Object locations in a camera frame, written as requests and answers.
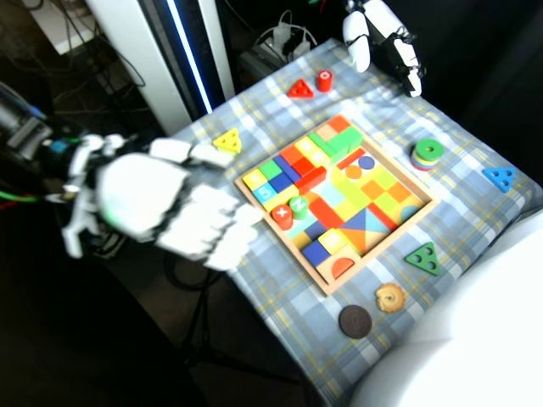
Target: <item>orange circle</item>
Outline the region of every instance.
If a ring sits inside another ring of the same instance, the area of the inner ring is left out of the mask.
[[[349,165],[345,169],[345,174],[351,179],[351,180],[357,180],[362,176],[362,168],[356,166],[356,165]]]

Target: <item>led light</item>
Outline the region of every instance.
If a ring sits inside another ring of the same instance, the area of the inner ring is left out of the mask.
[[[200,77],[200,73],[198,71],[198,66],[196,65],[196,61],[194,60],[193,51],[190,48],[190,44],[188,43],[187,34],[185,33],[185,29],[183,28],[183,24],[181,22],[181,17],[179,16],[179,11],[177,11],[177,6],[175,0],[166,0],[168,3],[168,8],[170,9],[171,16],[173,17],[173,22],[176,25],[177,33],[179,34],[179,39],[181,40],[181,44],[183,45],[183,49],[185,51],[185,54],[187,55],[188,64],[190,65],[190,69],[193,72],[194,79],[196,80],[196,85],[198,85],[198,89],[200,91],[200,96],[202,97],[202,100],[204,101],[205,109],[207,110],[207,113],[211,113],[213,109],[210,105],[210,100],[207,98],[207,93],[205,92],[204,83],[202,82],[202,78]]]

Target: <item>triangle with holes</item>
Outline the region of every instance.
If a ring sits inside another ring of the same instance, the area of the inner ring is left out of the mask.
[[[439,276],[438,257],[435,255],[435,247],[432,242],[426,243],[405,258],[406,262],[419,269],[427,271],[434,276]]]
[[[221,136],[218,136],[213,140],[213,145],[220,150],[230,153],[241,153],[241,139],[239,138],[238,129],[234,127]]]
[[[509,192],[513,179],[515,177],[514,167],[495,167],[485,168],[483,170],[490,182],[492,182],[503,193]]]
[[[303,79],[298,79],[287,93],[289,98],[313,98],[313,91]]]

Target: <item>tablecloth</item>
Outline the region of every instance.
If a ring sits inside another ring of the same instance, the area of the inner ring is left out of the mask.
[[[316,73],[324,69],[334,74],[328,93],[315,86]],[[315,90],[314,98],[286,96],[299,78]],[[508,224],[543,205],[543,191],[517,170],[511,191],[500,192],[481,170],[510,163],[424,99],[405,96],[400,84],[377,68],[357,73],[345,47],[335,40],[238,94],[175,137],[208,142],[237,127],[243,152],[234,164],[223,176],[195,171],[195,177],[244,199],[233,180],[338,113],[437,193],[439,206],[328,297],[264,222],[257,226],[259,237],[242,264],[229,274],[327,403],[342,405],[364,372]],[[412,146],[422,137],[435,138],[446,149],[429,173],[409,163]],[[441,276],[403,260],[430,241],[444,271]],[[377,308],[374,292],[385,282],[396,282],[407,293],[402,311],[387,315]],[[339,312],[349,304],[364,307],[372,317],[372,331],[363,339],[346,337],[339,329]]]

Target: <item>green wire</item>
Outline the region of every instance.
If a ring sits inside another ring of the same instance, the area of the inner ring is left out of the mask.
[[[4,191],[0,191],[0,198],[7,199],[8,201],[17,201],[17,202],[37,202],[40,200],[40,198],[34,198],[34,197],[19,197],[17,195],[12,195],[11,193],[7,193]]]

